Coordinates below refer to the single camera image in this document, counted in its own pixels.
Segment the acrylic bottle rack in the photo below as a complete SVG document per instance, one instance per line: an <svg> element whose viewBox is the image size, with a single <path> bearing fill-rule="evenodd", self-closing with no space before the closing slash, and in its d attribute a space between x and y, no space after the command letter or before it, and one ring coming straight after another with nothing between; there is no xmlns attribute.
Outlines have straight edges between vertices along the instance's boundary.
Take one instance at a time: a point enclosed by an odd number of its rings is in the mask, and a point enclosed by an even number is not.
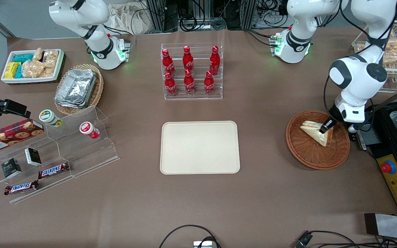
<svg viewBox="0 0 397 248"><path fill-rule="evenodd" d="M98 108L92 106L65 116L61 127L45 125L44 134L0 150L0 196L9 199L10 203L19 203L46 189L118 160L114 143L107 136L104 125L106 119ZM98 138L93 139L79 132L80 124L85 121L91 122L99 130ZM38 150L42 165L27 164L24 149L28 147ZM21 173L6 179L1 164L13 157L18 160ZM33 182L38 179L39 171L64 162L69 162L70 170L39 179L38 190L9 196L3 194L6 186Z"/></svg>
<svg viewBox="0 0 397 248"><path fill-rule="evenodd" d="M183 47L189 46L191 49L191 55L194 58L194 84L195 84L195 94L186 94L185 84L183 79L185 77L185 69L183 68ZM214 78L214 94L212 96L206 96L204 89L204 80L206 77L206 71L209 70L209 58L212 53L213 46L218 47L218 53L220 56L220 68L218 75L213 76ZM165 70L163 67L163 55L162 50L168 49L170 56L174 62L175 68L175 86L177 87L178 94L176 96L170 96L165 89ZM221 42L214 43L176 43L176 44L162 44L161 51L161 68L162 68L162 85L163 94L165 100L211 100L211 99L222 99L223 98L223 44Z"/></svg>

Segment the emergency stop button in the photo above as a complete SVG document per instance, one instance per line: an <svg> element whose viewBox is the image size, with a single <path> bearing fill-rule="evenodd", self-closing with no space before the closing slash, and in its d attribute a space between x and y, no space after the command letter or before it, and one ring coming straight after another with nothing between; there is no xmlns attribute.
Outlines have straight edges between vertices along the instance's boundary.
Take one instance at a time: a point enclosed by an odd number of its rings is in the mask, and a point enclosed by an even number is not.
<svg viewBox="0 0 397 248"><path fill-rule="evenodd" d="M393 162L386 160L381 164L381 170L385 173L394 174L396 172L396 167Z"/></svg>

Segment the cookie box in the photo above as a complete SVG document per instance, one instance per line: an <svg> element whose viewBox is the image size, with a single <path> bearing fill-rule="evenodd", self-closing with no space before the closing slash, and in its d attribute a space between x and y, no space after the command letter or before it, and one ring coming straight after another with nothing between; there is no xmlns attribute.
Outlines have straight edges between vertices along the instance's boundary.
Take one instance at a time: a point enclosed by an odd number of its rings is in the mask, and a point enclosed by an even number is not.
<svg viewBox="0 0 397 248"><path fill-rule="evenodd" d="M43 134L44 128L32 119L25 119L0 129L0 149Z"/></svg>

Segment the snickers bar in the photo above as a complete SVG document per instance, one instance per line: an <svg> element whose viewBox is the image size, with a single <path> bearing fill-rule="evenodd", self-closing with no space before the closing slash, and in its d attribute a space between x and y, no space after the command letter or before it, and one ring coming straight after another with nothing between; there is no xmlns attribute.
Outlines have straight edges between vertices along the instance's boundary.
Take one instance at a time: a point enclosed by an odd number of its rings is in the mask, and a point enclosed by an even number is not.
<svg viewBox="0 0 397 248"><path fill-rule="evenodd" d="M70 167L68 165L68 162L66 162L61 165L55 166L53 168L46 169L45 171L38 172L38 174L39 174L38 179L41 179L45 176L51 176L51 175L56 174L61 171L67 171L69 169L70 169Z"/></svg>
<svg viewBox="0 0 397 248"><path fill-rule="evenodd" d="M37 190L38 188L39 188L39 182L38 182L38 180L36 180L36 181L28 183L28 184L7 186L4 190L4 194L7 196L7 195L11 195L12 193Z"/></svg>

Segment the black box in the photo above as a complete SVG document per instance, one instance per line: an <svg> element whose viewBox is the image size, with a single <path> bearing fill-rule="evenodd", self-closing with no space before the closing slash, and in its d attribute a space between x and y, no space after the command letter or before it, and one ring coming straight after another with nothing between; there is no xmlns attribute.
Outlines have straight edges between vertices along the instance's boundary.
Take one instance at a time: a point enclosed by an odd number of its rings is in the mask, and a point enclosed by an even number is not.
<svg viewBox="0 0 397 248"><path fill-rule="evenodd" d="M41 158L39 157L39 153L37 150L33 148L27 148L25 149L25 152L27 157L27 163L29 165L39 166L42 164Z"/></svg>
<svg viewBox="0 0 397 248"><path fill-rule="evenodd" d="M1 167L3 168L5 178L11 178L21 173L21 167L19 166L18 161L14 158L4 162Z"/></svg>

